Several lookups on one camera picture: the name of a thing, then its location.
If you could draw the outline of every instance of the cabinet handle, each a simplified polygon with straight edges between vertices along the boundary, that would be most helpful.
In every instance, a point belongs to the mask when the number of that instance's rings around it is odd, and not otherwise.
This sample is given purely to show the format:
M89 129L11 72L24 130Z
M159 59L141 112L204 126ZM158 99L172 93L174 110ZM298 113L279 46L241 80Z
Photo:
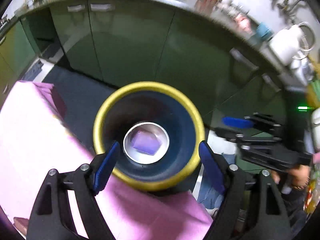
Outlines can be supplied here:
M84 4L79 4L75 6L68 6L68 12L80 12L85 9Z
M250 60L248 60L245 56L243 56L239 50L233 48L230 50L230 54L233 56L235 60L242 62L243 64L248 66L252 71L256 71L259 69L258 66L256 66Z
M5 88L4 88L4 90L3 90L3 92L2 92L2 94L5 95L8 92L8 90L9 90L9 85L7 83Z
M113 11L116 6L113 4L90 4L90 8L92 12L108 12Z
M0 45L2 45L2 43L4 43L4 40L5 40L6 36L4 36L1 41L0 41Z
M279 91L281 91L280 88L277 87L277 85L272 81L272 79L267 75L267 74L262 74L262 78L263 80L266 82L266 84L268 84L270 87L273 88L273 90L278 93Z

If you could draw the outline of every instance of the white pitcher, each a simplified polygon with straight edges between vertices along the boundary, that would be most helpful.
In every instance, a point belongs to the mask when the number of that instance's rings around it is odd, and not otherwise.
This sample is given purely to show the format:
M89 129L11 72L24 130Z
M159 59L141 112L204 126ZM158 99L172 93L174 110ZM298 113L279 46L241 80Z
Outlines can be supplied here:
M297 57L296 55L298 52L306 52L312 49L310 49L307 44L305 44L306 49L300 47L300 41L305 36L300 26L306 25L307 23L300 23L299 25L293 25L290 29L283 29L279 31L269 42L270 48L283 65L289 65L293 59L304 59L308 54L304 54L302 57Z

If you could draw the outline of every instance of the pink towel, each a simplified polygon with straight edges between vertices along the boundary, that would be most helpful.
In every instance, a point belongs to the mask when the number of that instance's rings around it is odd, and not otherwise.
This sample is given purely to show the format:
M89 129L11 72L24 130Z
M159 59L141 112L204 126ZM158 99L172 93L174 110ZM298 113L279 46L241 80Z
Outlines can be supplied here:
M13 217L29 218L47 172L73 171L93 156L65 128L64 104L52 84L17 82L0 112L0 205ZM77 231L86 236L74 192L69 194ZM118 240L203 239L212 223L189 192L154 197L111 176L96 196Z
M313 155L313 163L320 163L320 152Z

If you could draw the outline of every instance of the stainless steel countertop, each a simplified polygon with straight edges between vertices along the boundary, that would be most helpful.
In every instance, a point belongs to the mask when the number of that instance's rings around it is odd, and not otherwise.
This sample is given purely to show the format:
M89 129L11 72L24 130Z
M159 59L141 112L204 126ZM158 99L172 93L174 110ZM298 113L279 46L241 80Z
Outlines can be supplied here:
M3 31L0 32L0 39L6 33L6 31L13 25L15 21L19 18L23 17L25 14L31 13L33 11L42 9L47 7L53 3L60 2L64 0L44 0L41 2L36 2L31 8L21 8L15 16L15 19L11 20L10 24L4 28ZM205 1L202 0L151 0L160 3L164 3L170 6L174 6L176 8L180 8L182 10L191 12L193 14L199 15L203 18L206 18L212 24L218 25L223 29L227 29L232 34L240 38L242 41L247 43L250 47L255 49L261 57L267 60L274 69L277 71L279 78L283 81L284 85L291 86L299 86L303 87L303 85L290 74L290 72L286 69L285 66L281 64L281 62L275 57L275 55L270 51L266 44L261 44L252 34L248 34L240 30L237 24L229 18L225 13L220 11L219 9L212 10L212 7L207 6Z

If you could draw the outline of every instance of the purple sponge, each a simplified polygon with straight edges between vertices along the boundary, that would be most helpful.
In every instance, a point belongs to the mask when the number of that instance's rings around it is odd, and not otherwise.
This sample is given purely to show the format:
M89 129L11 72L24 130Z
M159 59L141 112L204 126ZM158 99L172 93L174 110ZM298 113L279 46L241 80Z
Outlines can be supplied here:
M155 155L160 146L157 137L146 130L137 131L131 138L131 147L149 155Z

